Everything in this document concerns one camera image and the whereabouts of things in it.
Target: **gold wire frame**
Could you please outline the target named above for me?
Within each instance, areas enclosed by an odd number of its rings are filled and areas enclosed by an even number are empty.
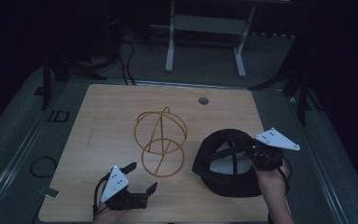
[[[150,115],[158,115],[158,119],[156,120],[156,123],[154,125],[153,132],[152,132],[152,134],[150,136],[149,142],[145,146],[142,146],[142,144],[139,142],[139,139],[137,137],[137,129],[138,129],[138,126],[141,123],[141,121],[144,118],[146,118],[146,117],[148,117]],[[176,141],[172,140],[171,138],[164,137],[164,126],[163,126],[163,122],[162,122],[163,118],[171,120],[172,122],[174,122],[181,129],[181,131],[182,131],[182,133],[184,135],[184,139],[180,144],[177,143]],[[155,133],[156,133],[156,129],[158,128],[158,125],[159,125],[159,128],[160,128],[161,134],[160,134],[160,138],[155,138]],[[177,174],[182,169],[182,167],[183,167],[183,165],[185,163],[185,151],[183,150],[182,146],[183,146],[183,144],[185,143],[185,141],[187,139],[187,127],[186,127],[186,124],[183,122],[182,119],[180,119],[178,116],[176,116],[173,113],[171,113],[169,107],[166,106],[162,111],[147,111],[147,112],[144,112],[144,113],[140,114],[138,116],[138,119],[136,120],[136,125],[135,125],[135,129],[134,129],[133,134],[134,134],[136,143],[142,149],[142,158],[141,158],[142,165],[143,165],[143,167],[145,168],[145,170],[149,174],[151,174],[153,176],[156,176],[156,177],[169,177],[169,176]],[[154,143],[158,142],[158,141],[161,142],[161,152],[152,151],[151,146]],[[167,146],[164,146],[164,141],[168,141]],[[176,145],[176,148],[174,148],[174,149],[169,151],[168,149],[170,148],[171,143],[174,143]],[[159,175],[158,170],[159,170],[160,165],[162,164],[162,162],[164,160],[164,157],[167,154],[171,154],[171,153],[175,152],[178,149],[180,149],[181,153],[182,153],[182,163],[179,166],[179,168],[177,170],[175,170],[174,172],[168,174],[168,175]],[[161,156],[161,158],[159,160],[159,163],[158,163],[158,166],[157,166],[157,168],[156,168],[156,170],[154,172],[150,171],[145,165],[145,153],[151,153],[151,154],[154,154],[154,155]]]

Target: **dark background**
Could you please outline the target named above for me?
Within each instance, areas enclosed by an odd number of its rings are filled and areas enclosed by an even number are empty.
[[[105,46],[117,47],[107,42],[106,21],[119,21],[113,29],[124,21],[144,38],[149,24],[168,25],[170,1],[111,1],[109,11],[104,1],[92,2],[0,1],[0,114],[51,46],[86,61],[90,54],[105,54]],[[208,8],[205,15],[241,16],[221,4]],[[178,9],[191,13],[194,3],[184,1]],[[84,30],[95,35],[86,36]],[[259,4],[251,31],[297,37],[298,47],[288,54],[285,67],[312,68],[310,86],[358,172],[358,1]]]

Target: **table leg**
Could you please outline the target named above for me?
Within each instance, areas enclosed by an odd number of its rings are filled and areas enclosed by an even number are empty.
[[[175,19],[175,1],[171,1],[171,18],[170,18],[170,44],[168,46],[168,53],[167,53],[167,62],[165,63],[165,71],[171,72],[173,68],[173,54],[175,45],[173,43],[173,34],[174,34],[174,19]]]
[[[238,69],[238,76],[239,77],[245,77],[245,68],[243,66],[243,59],[242,59],[242,50],[243,46],[245,45],[246,37],[249,34],[249,28],[251,27],[252,19],[255,14],[255,7],[251,7],[249,11],[248,19],[243,27],[243,31],[241,34],[241,42],[240,44],[234,49],[234,56],[235,56],[235,62],[237,63],[237,69]]]

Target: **wire sculpture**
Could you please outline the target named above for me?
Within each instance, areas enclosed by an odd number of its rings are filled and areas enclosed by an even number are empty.
[[[140,127],[141,121],[145,120],[145,118],[150,118],[150,116],[152,116],[152,115],[157,115],[158,118],[155,121],[153,131],[151,133],[148,143],[143,146],[143,144],[141,144],[140,140],[138,139],[138,132],[140,132],[139,127]],[[170,137],[164,136],[163,120],[165,120],[165,119],[172,121],[173,123],[175,123],[177,125],[177,127],[179,127],[179,129],[181,130],[181,133],[183,134],[182,142],[178,143],[175,140],[171,139]],[[156,131],[157,131],[158,127],[160,130],[159,137],[156,136],[157,135]],[[186,124],[178,116],[171,113],[169,107],[166,106],[162,111],[147,111],[147,112],[144,112],[141,115],[139,115],[138,119],[136,121],[135,129],[134,129],[134,137],[135,137],[136,143],[142,149],[142,158],[141,158],[142,165],[149,174],[156,176],[156,177],[169,177],[169,176],[173,176],[173,175],[177,174],[182,169],[182,167],[185,163],[185,151],[183,150],[182,146],[187,139],[187,127],[186,127]],[[153,150],[152,145],[157,144],[158,142],[161,143],[161,151]],[[168,154],[172,154],[172,153],[176,152],[177,150],[180,150],[180,152],[182,154],[182,161],[181,161],[179,168],[177,168],[176,170],[174,170],[173,172],[170,172],[168,174],[162,174],[162,172],[160,172],[159,169],[160,169],[160,166],[163,163],[165,157]],[[150,168],[147,168],[146,162],[145,162],[145,153],[150,153],[152,155],[160,156],[157,168],[154,171],[151,171]]]

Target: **table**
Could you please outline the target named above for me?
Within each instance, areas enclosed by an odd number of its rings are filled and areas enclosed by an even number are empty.
[[[174,31],[187,30],[198,32],[209,32],[229,35],[240,35],[241,41],[239,45],[234,48],[234,57],[237,64],[238,76],[245,77],[245,68],[242,60],[242,50],[245,44],[246,37],[249,33],[249,28],[252,23],[252,18],[255,14],[255,6],[249,9],[247,20],[235,20],[225,18],[210,18],[180,15],[175,13],[175,1],[171,1],[171,18],[170,18],[170,43],[168,46],[167,61],[165,63],[165,71],[171,72],[173,68],[173,54],[174,54]]]
[[[206,97],[209,103],[200,104],[200,97]],[[166,106],[186,124],[187,139],[183,168],[176,175],[162,178],[150,175],[141,165],[142,150],[133,131],[140,114],[161,111]],[[150,136],[152,128],[147,125],[139,126],[141,142]],[[99,179],[113,165],[124,167],[136,161],[138,167],[127,174],[129,191],[145,192],[154,182],[158,187],[149,197],[147,208],[130,211],[123,222],[266,221],[268,209],[262,196],[218,196],[191,171],[202,140],[225,128],[240,129],[251,136],[263,132],[249,91],[90,85],[50,184],[60,194],[57,198],[46,197],[39,218],[45,222],[92,221],[93,191]],[[164,122],[164,130],[177,136],[169,122]],[[173,157],[169,165],[181,162],[177,159]]]

